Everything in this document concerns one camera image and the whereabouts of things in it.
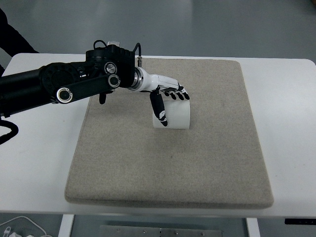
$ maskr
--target metal plate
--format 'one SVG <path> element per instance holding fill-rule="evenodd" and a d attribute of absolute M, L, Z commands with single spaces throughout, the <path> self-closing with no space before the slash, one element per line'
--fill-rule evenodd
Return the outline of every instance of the metal plate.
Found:
<path fill-rule="evenodd" d="M 221 231 L 136 226 L 100 226 L 99 237 L 222 237 Z"/>

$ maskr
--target white cable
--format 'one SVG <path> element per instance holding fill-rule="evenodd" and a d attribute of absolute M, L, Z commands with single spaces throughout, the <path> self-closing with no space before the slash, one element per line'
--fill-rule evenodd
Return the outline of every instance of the white cable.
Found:
<path fill-rule="evenodd" d="M 9 222 L 11 222 L 11 221 L 13 221 L 13 220 L 15 220 L 15 219 L 18 219 L 18 218 L 25 218 L 25 219 L 29 220 L 33 225 L 35 225 L 35 226 L 38 227 L 41 231 L 43 231 L 45 235 L 43 235 L 43 236 L 41 236 L 41 237 L 53 237 L 53 236 L 48 235 L 48 234 L 46 233 L 46 231 L 45 231 L 42 227 L 40 227 L 38 224 L 36 224 L 34 221 L 32 221 L 30 218 L 28 218 L 28 217 L 26 217 L 26 216 L 18 216 L 18 217 L 15 217 L 15 218 L 13 218 L 13 219 L 11 219 L 11 220 L 8 220 L 8 221 L 6 221 L 6 222 L 3 222 L 2 224 L 0 224 L 0 226 L 3 226 L 4 224 L 9 223 Z"/>
<path fill-rule="evenodd" d="M 11 232 L 11 227 L 8 226 L 8 227 L 5 229 L 4 233 L 3 233 L 3 237 L 8 237 L 8 235 L 10 234 L 10 232 Z"/>

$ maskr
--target white table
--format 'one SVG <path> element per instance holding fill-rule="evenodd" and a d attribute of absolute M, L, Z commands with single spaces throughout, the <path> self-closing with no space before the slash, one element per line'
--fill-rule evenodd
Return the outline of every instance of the white table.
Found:
<path fill-rule="evenodd" d="M 70 204 L 64 188 L 88 99 L 12 115 L 19 134 L 0 146 L 0 212 L 222 217 L 316 217 L 316 66 L 304 59 L 240 62 L 275 202 L 263 210 L 126 208 Z M 19 54 L 5 74 L 84 55 Z"/>

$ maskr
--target black cable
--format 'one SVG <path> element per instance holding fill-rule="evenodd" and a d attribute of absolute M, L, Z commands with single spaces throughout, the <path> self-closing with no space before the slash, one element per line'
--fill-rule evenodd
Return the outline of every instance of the black cable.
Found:
<path fill-rule="evenodd" d="M 19 128 L 17 125 L 15 125 L 14 123 L 9 122 L 9 121 L 1 120 L 1 118 L 0 118 L 0 126 L 7 127 L 9 129 L 11 129 L 11 131 L 9 133 L 2 135 L 0 137 L 0 145 L 7 142 L 8 140 L 10 140 L 12 137 L 14 137 L 19 132 Z"/>
<path fill-rule="evenodd" d="M 136 52 L 137 48 L 138 48 L 138 56 L 141 57 L 142 56 L 142 48 L 140 47 L 140 43 L 137 43 L 135 45 L 135 48 L 133 50 L 134 53 Z"/>
<path fill-rule="evenodd" d="M 94 42 L 94 44 L 93 44 L 93 49 L 95 49 L 95 45 L 98 43 L 98 42 L 101 42 L 102 44 L 104 44 L 104 46 L 107 48 L 108 46 L 107 46 L 107 44 L 103 41 L 103 40 L 96 40 L 96 42 Z"/>

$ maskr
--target black robotic arm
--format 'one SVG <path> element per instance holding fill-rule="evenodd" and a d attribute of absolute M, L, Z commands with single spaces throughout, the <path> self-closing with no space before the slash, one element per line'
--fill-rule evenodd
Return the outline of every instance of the black robotic arm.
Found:
<path fill-rule="evenodd" d="M 96 48 L 97 42 L 105 47 Z M 186 90 L 177 80 L 160 75 L 149 75 L 141 68 L 141 50 L 137 43 L 133 51 L 114 44 L 106 45 L 97 40 L 93 50 L 86 52 L 86 61 L 72 63 L 51 63 L 39 69 L 4 76 L 0 79 L 0 126 L 10 128 L 9 134 L 0 137 L 0 144 L 18 132 L 11 122 L 2 121 L 25 110 L 49 103 L 67 104 L 99 94 L 101 104 L 106 95 L 115 88 L 124 87 L 133 91 L 150 92 L 150 99 L 156 117 L 164 126 L 167 120 L 161 92 L 175 94 L 183 100 L 189 99 Z M 135 67 L 135 51 L 138 49 L 138 67 Z"/>

